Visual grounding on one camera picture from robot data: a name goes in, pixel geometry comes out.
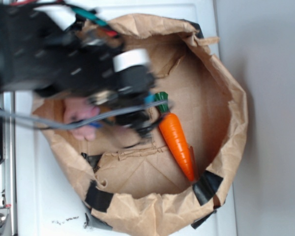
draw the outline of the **white wall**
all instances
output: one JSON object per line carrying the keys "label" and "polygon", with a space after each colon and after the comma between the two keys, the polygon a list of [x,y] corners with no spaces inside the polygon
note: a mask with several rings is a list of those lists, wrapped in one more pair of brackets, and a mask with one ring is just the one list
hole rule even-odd
{"label": "white wall", "polygon": [[220,57],[246,89],[239,236],[295,236],[295,0],[216,0]]}

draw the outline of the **crumpled paper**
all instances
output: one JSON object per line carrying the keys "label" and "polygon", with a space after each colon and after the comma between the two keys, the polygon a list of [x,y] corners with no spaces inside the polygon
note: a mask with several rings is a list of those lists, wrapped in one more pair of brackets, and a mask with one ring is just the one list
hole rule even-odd
{"label": "crumpled paper", "polygon": [[[200,205],[190,182],[174,161],[156,128],[145,144],[123,127],[105,126],[93,142],[77,141],[67,131],[44,130],[56,160],[82,200],[89,184],[114,193],[107,212],[93,216],[114,231],[133,236],[167,236],[224,204],[246,143],[246,93],[208,45],[218,38],[196,37],[188,22],[145,14],[130,14],[109,24],[126,39],[126,49],[146,48],[157,85],[174,102],[171,111],[181,121],[195,157],[198,176],[208,170],[223,178],[214,198]],[[63,102],[35,104],[34,114],[62,121]],[[159,114],[149,110],[151,119]],[[81,156],[102,154],[99,169]]]}

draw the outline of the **gray cable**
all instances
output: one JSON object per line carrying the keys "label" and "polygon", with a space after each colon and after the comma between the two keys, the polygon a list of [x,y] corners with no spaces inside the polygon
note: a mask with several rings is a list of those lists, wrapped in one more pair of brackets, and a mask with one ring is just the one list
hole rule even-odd
{"label": "gray cable", "polygon": [[108,117],[115,117],[115,116],[120,116],[120,115],[124,115],[127,113],[137,112],[137,111],[145,110],[150,107],[156,107],[156,106],[159,106],[159,105],[162,105],[165,103],[168,103],[168,101],[161,100],[161,101],[156,101],[156,102],[148,103],[148,104],[141,105],[141,106],[132,106],[132,107],[121,108],[121,109],[105,112],[105,113],[99,114],[95,117],[91,117],[91,118],[81,120],[79,122],[70,123],[70,124],[64,124],[64,123],[60,123],[60,122],[56,122],[56,121],[52,121],[50,119],[45,119],[45,118],[40,118],[40,117],[32,117],[32,116],[28,116],[28,115],[20,115],[20,114],[10,113],[10,112],[6,112],[3,110],[0,110],[0,117],[12,118],[12,119],[23,119],[23,120],[36,122],[36,123],[45,124],[48,126],[47,128],[43,128],[43,129],[70,130],[70,129],[79,128],[81,126],[90,124],[94,121],[99,121],[99,120],[102,120],[102,119],[105,119]]}

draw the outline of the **pink object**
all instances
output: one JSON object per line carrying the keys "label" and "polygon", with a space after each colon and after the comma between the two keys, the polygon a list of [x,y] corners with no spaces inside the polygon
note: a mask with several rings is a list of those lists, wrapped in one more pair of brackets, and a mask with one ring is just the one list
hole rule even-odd
{"label": "pink object", "polygon": [[[65,111],[63,119],[65,123],[88,119],[97,116],[100,112],[99,107],[90,105],[85,98],[67,98],[64,100]],[[96,137],[96,128],[90,125],[70,130],[73,137],[77,140],[93,141]]]}

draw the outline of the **toy carrot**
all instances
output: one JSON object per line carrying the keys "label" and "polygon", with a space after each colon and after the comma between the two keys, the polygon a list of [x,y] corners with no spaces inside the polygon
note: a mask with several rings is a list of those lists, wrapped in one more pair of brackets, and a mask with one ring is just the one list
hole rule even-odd
{"label": "toy carrot", "polygon": [[[156,101],[167,99],[168,94],[165,92],[155,94]],[[167,104],[160,105],[157,108],[162,114],[168,113],[158,126],[164,140],[184,174],[189,181],[193,181],[194,173],[190,152],[180,121],[174,113],[170,112]]]}

